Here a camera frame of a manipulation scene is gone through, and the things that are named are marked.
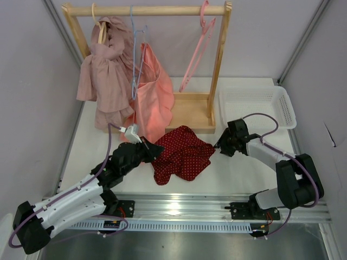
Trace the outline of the red polka dot skirt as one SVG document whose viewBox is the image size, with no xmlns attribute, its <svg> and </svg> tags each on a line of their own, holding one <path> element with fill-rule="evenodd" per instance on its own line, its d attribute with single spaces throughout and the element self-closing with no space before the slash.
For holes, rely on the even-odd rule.
<svg viewBox="0 0 347 260">
<path fill-rule="evenodd" d="M 172 175 L 193 181 L 210 164 L 215 149 L 199 139 L 188 126 L 180 126 L 162 136 L 156 145 L 164 151 L 152 163 L 157 185 L 166 185 Z"/>
</svg>

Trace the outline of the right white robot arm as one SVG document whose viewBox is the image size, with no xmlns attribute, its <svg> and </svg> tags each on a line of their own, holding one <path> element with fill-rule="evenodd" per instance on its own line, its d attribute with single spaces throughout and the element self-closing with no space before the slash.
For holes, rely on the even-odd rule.
<svg viewBox="0 0 347 260">
<path fill-rule="evenodd" d="M 252 157 L 270 167 L 276 174 L 277 187 L 258 192 L 248 204 L 248 214 L 261 218 L 267 209 L 314 207 L 324 196 L 324 189 L 312 158 L 308 154 L 290 154 L 264 140 L 264 135 L 249 134 L 244 119 L 228 122 L 228 127 L 214 145 L 221 154 L 232 157 L 236 152 Z"/>
</svg>

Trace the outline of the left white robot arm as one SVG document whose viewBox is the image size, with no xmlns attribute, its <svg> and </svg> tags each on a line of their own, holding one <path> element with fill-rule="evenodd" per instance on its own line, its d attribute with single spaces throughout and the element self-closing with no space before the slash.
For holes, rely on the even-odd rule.
<svg viewBox="0 0 347 260">
<path fill-rule="evenodd" d="M 108 150 L 105 160 L 69 189 L 31 205 L 21 203 L 8 244 L 27 255 L 40 251 L 64 229 L 89 217 L 113 216 L 119 200 L 112 188 L 141 163 L 152 163 L 165 150 L 141 137 L 138 143 L 121 143 Z"/>
</svg>

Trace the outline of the pink plastic hanger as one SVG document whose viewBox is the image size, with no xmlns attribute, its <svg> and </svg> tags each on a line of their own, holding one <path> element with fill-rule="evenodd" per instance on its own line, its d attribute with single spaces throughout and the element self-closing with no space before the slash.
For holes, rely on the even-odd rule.
<svg viewBox="0 0 347 260">
<path fill-rule="evenodd" d="M 204 1 L 200 8 L 200 26 L 201 26 L 201 36 L 195 48 L 195 51 L 192 55 L 190 63 L 187 67 L 187 70 L 184 74 L 183 80 L 181 82 L 179 91 L 183 92 L 190 82 L 192 76 L 196 72 L 196 69 L 206 51 L 207 46 L 213 35 L 215 28 L 216 18 L 212 18 L 210 21 L 207 21 L 204 18 L 206 8 L 209 6 L 209 1 Z"/>
</svg>

